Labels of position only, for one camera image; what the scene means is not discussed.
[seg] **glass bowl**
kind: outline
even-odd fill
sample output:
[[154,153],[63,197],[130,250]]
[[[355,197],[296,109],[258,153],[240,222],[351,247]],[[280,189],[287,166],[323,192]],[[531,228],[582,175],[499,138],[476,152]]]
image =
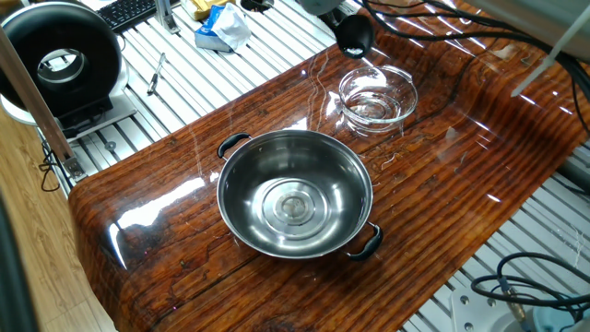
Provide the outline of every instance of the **glass bowl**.
[[339,87],[342,112],[355,129],[383,133],[399,127],[416,109],[412,76],[392,65],[355,69]]

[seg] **keyboard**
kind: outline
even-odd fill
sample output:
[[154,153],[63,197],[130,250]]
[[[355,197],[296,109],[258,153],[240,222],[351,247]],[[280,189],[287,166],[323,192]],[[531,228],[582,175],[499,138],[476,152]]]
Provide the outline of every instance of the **keyboard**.
[[[171,0],[171,5],[179,1]],[[156,2],[154,0],[117,0],[99,9],[98,13],[114,32],[120,33],[156,14]]]

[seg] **wood grain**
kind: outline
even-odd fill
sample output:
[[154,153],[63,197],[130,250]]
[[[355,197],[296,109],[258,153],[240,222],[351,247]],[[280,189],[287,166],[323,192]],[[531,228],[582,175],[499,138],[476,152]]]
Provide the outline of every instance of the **wood grain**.
[[[509,97],[538,50],[417,45],[378,31],[366,59],[332,47],[74,188],[78,255],[120,331],[397,330],[583,140],[560,108],[573,110],[560,68]],[[413,75],[419,105],[403,130],[364,136],[335,110],[338,84],[385,64]],[[590,119],[586,102],[583,112]],[[217,206],[218,145],[292,126],[335,137],[369,170],[369,221],[385,232],[374,258],[277,260],[229,232]]]
[[[41,141],[31,126],[19,124],[0,109],[0,189],[17,237],[30,293],[41,330],[56,319],[63,323],[60,331],[73,329],[68,323],[90,322],[109,329],[111,319],[92,293],[74,247],[72,223],[64,193],[41,190]],[[50,174],[47,187],[57,185]],[[93,312],[77,307],[94,301]]]

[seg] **stainless steel pot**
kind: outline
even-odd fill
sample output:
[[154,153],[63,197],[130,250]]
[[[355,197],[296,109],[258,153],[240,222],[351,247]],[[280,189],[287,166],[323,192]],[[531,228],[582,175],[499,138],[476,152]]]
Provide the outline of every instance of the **stainless steel pot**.
[[[227,160],[223,154],[250,138]],[[226,160],[218,181],[221,216],[240,240],[275,257],[314,258],[349,242],[366,223],[374,235],[352,260],[367,259],[383,239],[367,222],[371,178],[357,155],[330,136],[281,130],[240,133],[218,149]]]

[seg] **wooden countertop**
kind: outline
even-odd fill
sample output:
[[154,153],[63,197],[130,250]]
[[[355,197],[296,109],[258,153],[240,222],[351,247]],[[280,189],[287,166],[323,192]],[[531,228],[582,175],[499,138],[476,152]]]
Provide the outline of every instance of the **wooden countertop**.
[[[74,188],[78,255],[120,331],[397,330],[583,140],[558,66],[510,98],[542,59],[536,49],[378,31],[364,60],[332,47]],[[419,105],[403,132],[363,136],[336,111],[338,84],[384,64],[413,75]],[[287,127],[359,154],[372,178],[369,221],[385,233],[371,259],[279,260],[230,233],[216,198],[218,145]]]

